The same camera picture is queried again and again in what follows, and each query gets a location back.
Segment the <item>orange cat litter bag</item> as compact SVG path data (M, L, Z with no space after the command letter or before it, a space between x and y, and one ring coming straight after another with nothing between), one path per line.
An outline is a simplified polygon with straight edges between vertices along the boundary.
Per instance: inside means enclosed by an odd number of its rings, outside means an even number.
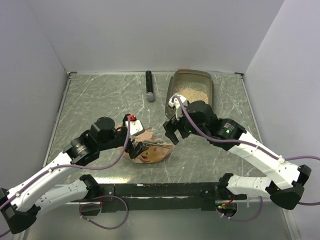
M164 141L161 138L153 137L153 132L151 128L145 130L144 133L136 136L134 138L135 141ZM161 162L165 157L172 153L173 148L162 148L162 147L143 147L143 152L134 159L130 159L129 154L124 152L122 157L131 160L136 164L154 164Z

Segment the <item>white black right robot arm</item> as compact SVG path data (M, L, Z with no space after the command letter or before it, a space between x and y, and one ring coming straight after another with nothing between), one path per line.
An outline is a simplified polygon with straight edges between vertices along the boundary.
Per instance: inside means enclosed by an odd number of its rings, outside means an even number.
M269 198L277 206L293 210L305 191L304 185L311 174L307 165L296 165L265 147L242 125L230 118L219 118L212 107L202 100L188 103L183 96L173 95L168 106L174 116L163 124L165 136L174 145L189 135L205 138L210 144L247 161L263 177L245 177L226 173L219 179L218 193L223 199L233 195Z

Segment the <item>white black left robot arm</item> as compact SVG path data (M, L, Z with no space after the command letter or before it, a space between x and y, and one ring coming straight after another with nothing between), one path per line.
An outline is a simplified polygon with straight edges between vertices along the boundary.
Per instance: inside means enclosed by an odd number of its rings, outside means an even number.
M39 172L15 187L1 188L0 212L8 231L21 233L32 226L38 216L68 202L95 200L100 186L90 174L59 188L55 185L78 169L90 169L88 165L105 150L122 148L123 153L134 159L143 151L143 144L134 143L134 138L144 131L141 121L132 114L126 114L119 127L112 118L100 117Z

